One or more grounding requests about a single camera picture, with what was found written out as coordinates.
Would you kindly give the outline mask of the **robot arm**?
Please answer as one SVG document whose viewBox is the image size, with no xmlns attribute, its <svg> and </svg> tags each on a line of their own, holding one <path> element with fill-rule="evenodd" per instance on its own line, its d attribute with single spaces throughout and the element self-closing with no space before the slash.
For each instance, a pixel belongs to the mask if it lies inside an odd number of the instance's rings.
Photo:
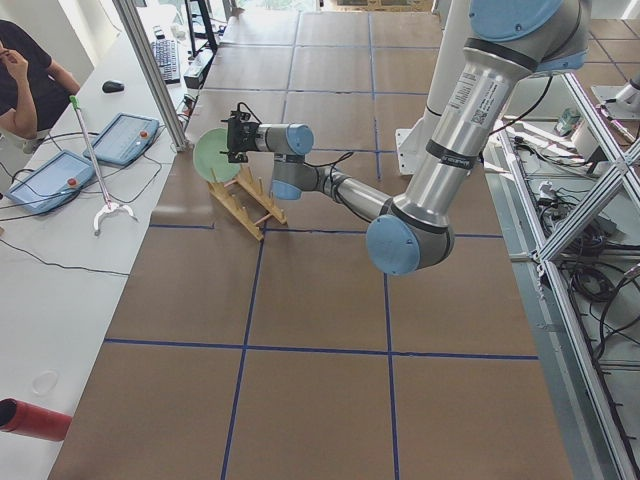
<svg viewBox="0 0 640 480">
<path fill-rule="evenodd" d="M 297 199 L 318 191 L 368 222 L 372 263 L 405 275 L 444 261 L 454 247 L 448 210 L 492 134 L 516 84 L 580 68 L 588 50 L 589 1 L 459 1 L 450 7 L 445 47 L 457 47 L 464 65 L 406 190 L 386 195 L 340 172 L 334 163 L 311 165 L 313 144 L 303 124 L 268 124 L 239 103 L 226 119 L 228 160 L 250 152 L 274 156 L 272 191 Z"/>
</svg>

